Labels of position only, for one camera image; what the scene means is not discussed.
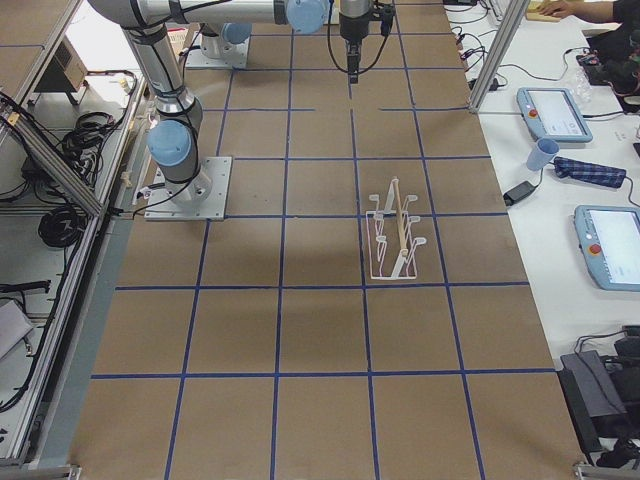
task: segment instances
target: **white paper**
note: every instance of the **white paper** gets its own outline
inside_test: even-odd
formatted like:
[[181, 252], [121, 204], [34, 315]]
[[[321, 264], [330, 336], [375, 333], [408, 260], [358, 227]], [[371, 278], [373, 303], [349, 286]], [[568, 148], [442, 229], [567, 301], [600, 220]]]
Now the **white paper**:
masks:
[[33, 325], [15, 302], [0, 307], [0, 358], [32, 329]]

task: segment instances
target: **dark blue cloth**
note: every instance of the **dark blue cloth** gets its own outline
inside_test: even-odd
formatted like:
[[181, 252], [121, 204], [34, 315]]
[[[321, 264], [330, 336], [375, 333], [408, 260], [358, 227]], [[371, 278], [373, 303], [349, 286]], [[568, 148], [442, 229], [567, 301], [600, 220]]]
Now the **dark blue cloth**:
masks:
[[553, 160], [553, 166], [556, 175], [560, 178], [571, 177], [581, 182], [595, 183], [611, 188], [620, 188], [627, 176], [627, 171], [622, 168], [579, 162], [564, 157], [556, 157]]

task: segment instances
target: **person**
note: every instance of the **person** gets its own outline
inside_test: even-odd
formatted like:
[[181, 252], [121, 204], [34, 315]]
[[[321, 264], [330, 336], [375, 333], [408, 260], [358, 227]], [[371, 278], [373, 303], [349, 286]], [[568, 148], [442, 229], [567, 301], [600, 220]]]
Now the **person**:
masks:
[[557, 0], [544, 2], [538, 13], [556, 18], [574, 15], [590, 23], [620, 23], [611, 32], [602, 33], [587, 41], [597, 50], [602, 63], [609, 60], [624, 62], [633, 52], [630, 37], [634, 30], [640, 29], [640, 1], [617, 0], [614, 2], [581, 2]]
[[640, 90], [640, 0], [543, 2], [538, 13], [556, 18], [574, 15], [590, 23], [619, 23], [617, 29], [587, 39], [600, 64], [597, 81], [610, 83], [619, 96]]

